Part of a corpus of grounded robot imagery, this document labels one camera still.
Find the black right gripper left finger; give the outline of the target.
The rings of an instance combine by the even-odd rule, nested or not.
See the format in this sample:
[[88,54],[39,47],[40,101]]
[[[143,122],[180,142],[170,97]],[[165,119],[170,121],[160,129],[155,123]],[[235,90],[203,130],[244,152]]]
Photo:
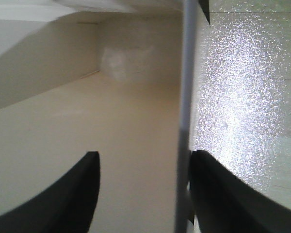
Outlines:
[[100,190],[100,155],[86,153],[64,176],[0,216],[0,233],[86,233]]

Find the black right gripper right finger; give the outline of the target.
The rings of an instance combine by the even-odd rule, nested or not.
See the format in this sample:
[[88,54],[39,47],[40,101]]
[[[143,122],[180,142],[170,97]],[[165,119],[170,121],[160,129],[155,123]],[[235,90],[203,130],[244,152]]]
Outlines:
[[190,193],[203,233],[291,233],[291,210],[232,174],[205,150],[192,152]]

